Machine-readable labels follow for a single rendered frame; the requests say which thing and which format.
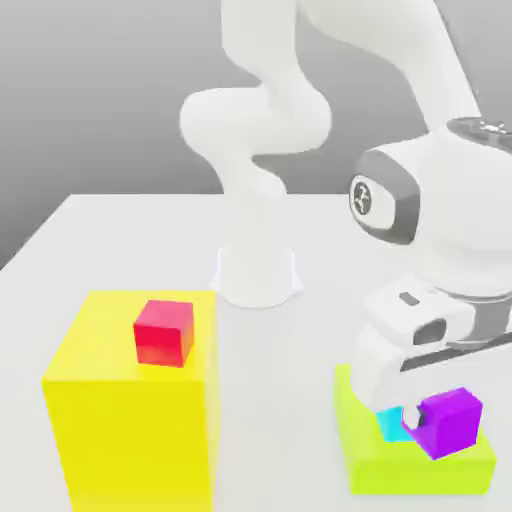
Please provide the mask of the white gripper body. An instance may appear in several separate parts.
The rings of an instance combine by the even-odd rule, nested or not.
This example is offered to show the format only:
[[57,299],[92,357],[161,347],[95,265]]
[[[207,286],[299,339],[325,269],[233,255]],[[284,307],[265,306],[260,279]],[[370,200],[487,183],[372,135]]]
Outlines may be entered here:
[[474,350],[414,355],[367,327],[356,343],[353,392],[369,409],[390,409],[460,387],[473,390],[500,375],[512,375],[512,333]]

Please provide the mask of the small purple cube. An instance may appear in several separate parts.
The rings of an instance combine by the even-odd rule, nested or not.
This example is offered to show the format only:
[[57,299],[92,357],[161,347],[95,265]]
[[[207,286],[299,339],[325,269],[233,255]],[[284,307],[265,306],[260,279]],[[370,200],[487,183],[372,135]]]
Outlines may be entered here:
[[421,425],[415,430],[402,425],[432,460],[476,444],[483,403],[466,388],[430,396],[419,405]]

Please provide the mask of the small cyan cube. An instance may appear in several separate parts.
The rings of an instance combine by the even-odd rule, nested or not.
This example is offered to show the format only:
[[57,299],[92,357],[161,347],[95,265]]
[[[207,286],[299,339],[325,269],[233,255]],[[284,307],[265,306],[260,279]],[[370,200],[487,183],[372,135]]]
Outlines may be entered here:
[[409,431],[402,425],[403,407],[397,406],[376,413],[376,419],[386,442],[412,442]]

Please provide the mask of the small red cube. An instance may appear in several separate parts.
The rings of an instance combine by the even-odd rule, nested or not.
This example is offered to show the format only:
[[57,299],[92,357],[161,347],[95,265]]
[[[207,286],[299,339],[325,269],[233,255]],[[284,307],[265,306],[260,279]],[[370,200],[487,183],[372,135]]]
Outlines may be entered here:
[[133,330],[139,363],[183,368],[194,344],[193,304],[149,300]]

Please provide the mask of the large lime green box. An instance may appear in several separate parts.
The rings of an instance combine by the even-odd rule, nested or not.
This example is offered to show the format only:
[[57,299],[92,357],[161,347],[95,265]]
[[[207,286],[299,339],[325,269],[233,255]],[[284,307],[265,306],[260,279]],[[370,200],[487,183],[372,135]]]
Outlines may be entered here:
[[432,460],[412,442],[383,439],[376,413],[351,388],[351,366],[338,364],[334,405],[349,487],[361,495],[478,495],[488,491],[495,453],[479,425],[476,444]]

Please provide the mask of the large yellow box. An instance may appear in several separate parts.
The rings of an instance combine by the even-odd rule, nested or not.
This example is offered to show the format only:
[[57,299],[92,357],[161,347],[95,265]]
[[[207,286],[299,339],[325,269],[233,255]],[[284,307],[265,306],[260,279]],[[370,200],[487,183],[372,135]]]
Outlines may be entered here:
[[[181,368],[142,364],[133,325],[149,300],[189,302]],[[88,294],[42,379],[73,512],[214,512],[220,433],[216,296]]]

